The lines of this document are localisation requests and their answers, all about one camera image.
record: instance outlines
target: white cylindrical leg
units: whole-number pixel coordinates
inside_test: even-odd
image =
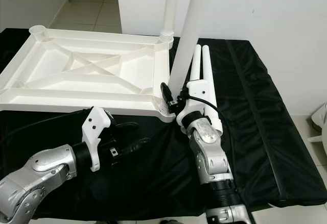
[[[309,137],[308,142],[322,142],[322,136]]]
[[[210,102],[214,106],[217,106],[213,69],[211,67],[210,52],[209,47],[207,45],[202,47],[202,59],[203,79],[207,80],[209,83],[208,102]],[[219,119],[218,113],[212,107],[205,105],[204,115],[207,115],[210,118],[213,128],[215,128],[221,135],[223,133],[223,127]]]
[[[35,38],[36,41],[43,42],[49,39],[49,33],[48,30],[45,28],[45,26],[42,25],[32,26],[30,27],[29,32]]]
[[[169,43],[169,48],[174,41],[174,22],[177,0],[166,0],[163,30],[160,33],[160,41]]]
[[[200,79],[200,65],[201,65],[201,46],[197,44],[195,46],[190,81]]]
[[[200,31],[208,18],[213,0],[191,0],[171,71],[168,86],[176,98],[183,87]]]

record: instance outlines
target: black cloth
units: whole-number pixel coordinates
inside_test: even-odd
[[[27,30],[6,29],[0,34],[2,67],[28,36]],[[324,183],[251,44],[215,39],[198,43],[210,47],[218,108],[224,115],[222,146],[251,209],[268,203],[281,207],[325,203]],[[87,113],[0,112],[0,178],[40,150],[80,142]],[[151,142],[116,168],[104,164],[95,173],[87,171],[67,181],[45,198],[34,217],[141,220],[200,215],[203,194],[194,156],[176,122],[114,117],[117,122],[139,123],[138,131],[120,140],[150,137]]]

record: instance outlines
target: robotic arm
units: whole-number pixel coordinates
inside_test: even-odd
[[[247,209],[238,194],[227,157],[221,147],[223,133],[216,103],[209,49],[203,47],[203,76],[200,80],[201,46],[197,45],[191,69],[191,81],[180,96],[173,99],[169,87],[161,84],[170,113],[188,135],[206,201],[208,224],[251,224]]]
[[[122,150],[116,150],[108,143],[98,148],[101,140],[98,137],[107,127],[119,129],[115,127],[109,112],[94,107],[82,126],[81,143],[38,152],[21,169],[0,180],[0,224],[28,224],[36,208],[50,192],[76,177],[78,172],[88,168],[99,170],[99,154],[111,158],[114,165],[121,157],[149,141],[144,138]]]

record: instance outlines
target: white plastic device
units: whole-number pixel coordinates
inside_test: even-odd
[[[111,116],[109,112],[105,112],[102,108],[94,107],[82,125],[82,141],[86,143],[89,149],[92,159],[91,170],[93,172],[100,169],[98,145],[101,139],[99,136],[103,129],[109,127],[111,124],[108,116]]]
[[[327,103],[312,114],[311,119],[313,123],[321,127],[322,131],[321,136],[310,137],[308,138],[308,142],[322,142],[323,148],[327,154]]]
[[[189,95],[200,99],[208,99],[208,81],[207,80],[194,80],[187,83],[186,87],[189,89]],[[179,126],[183,126],[182,119],[194,111],[204,112],[204,103],[187,99],[185,108],[178,114],[176,121]]]
[[[211,67],[209,47],[207,45],[204,45],[202,47],[202,54],[203,54],[203,78],[207,80],[209,83],[208,102],[210,102],[216,107],[217,101],[216,101],[213,70]],[[223,134],[223,125],[219,119],[217,111],[215,111],[212,107],[205,105],[204,115],[207,115],[210,118],[212,127],[215,128],[218,131],[219,135],[221,136]]]
[[[191,0],[169,75],[169,48],[177,0],[166,0],[161,36],[30,28],[0,74],[0,111],[73,112],[92,106],[116,115],[175,118],[162,99],[183,86],[192,53],[213,0]]]

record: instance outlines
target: wall baseboard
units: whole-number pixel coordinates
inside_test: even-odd
[[[48,28],[51,29],[54,27],[54,25],[57,23],[58,18],[60,17],[60,15],[63,12],[63,9],[69,4],[68,0],[65,0],[65,2],[62,4],[62,6],[60,7],[60,9],[58,10],[58,12],[56,13],[55,17],[53,18],[53,20],[50,22]]]

